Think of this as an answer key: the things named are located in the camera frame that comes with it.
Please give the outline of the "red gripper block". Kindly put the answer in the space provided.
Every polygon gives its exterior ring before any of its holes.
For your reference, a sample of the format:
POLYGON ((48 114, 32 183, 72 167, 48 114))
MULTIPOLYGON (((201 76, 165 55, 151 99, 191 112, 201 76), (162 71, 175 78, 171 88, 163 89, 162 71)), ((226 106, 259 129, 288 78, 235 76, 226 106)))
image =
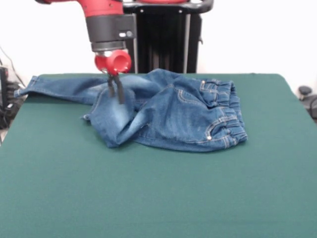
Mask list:
POLYGON ((107 86, 110 96, 114 96, 113 74, 116 74, 118 100, 120 104, 124 104, 124 91, 118 74, 130 70, 131 56, 125 50, 114 50, 107 55, 95 55, 95 65, 99 71, 107 72, 107 86))

